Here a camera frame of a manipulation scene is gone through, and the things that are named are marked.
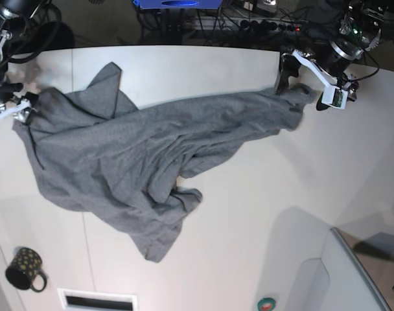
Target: white table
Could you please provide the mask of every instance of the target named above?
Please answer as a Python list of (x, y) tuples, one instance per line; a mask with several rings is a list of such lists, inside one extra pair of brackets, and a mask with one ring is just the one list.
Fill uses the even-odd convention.
[[(275, 82), (278, 54), (214, 47), (101, 47), (43, 53), (14, 66), (13, 82), (84, 89), (108, 62), (140, 108), (178, 98), (257, 90)], [(39, 68), (36, 76), (35, 65)], [(354, 66), (357, 76), (372, 68)], [(319, 88), (308, 71), (302, 81)], [(394, 73), (362, 82), (345, 111), (305, 109), (298, 130), (246, 143), (230, 161), (180, 183), (203, 203), (165, 259), (145, 261), (129, 236), (92, 214), (63, 211), (39, 194), (22, 143), (0, 125), (0, 244), (45, 259), (49, 288), (21, 292), (28, 311), (60, 310), (55, 288), (139, 296), (140, 311), (284, 310), (300, 264), (321, 256), (329, 228), (359, 236), (394, 231)], [(378, 221), (369, 225), (368, 219)]]

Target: gray cloth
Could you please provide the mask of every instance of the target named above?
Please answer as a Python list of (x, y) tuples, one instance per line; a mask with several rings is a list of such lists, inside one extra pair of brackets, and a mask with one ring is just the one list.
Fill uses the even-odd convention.
[(15, 123), (14, 130), (45, 198), (94, 213), (128, 233), (154, 262), (167, 254), (183, 219), (202, 200), (196, 189), (178, 189), (177, 177), (227, 161), (245, 141), (296, 129), (315, 97), (298, 85), (280, 97), (265, 89), (138, 110), (119, 91), (120, 77), (110, 63), (85, 91), (44, 91), (30, 126)]

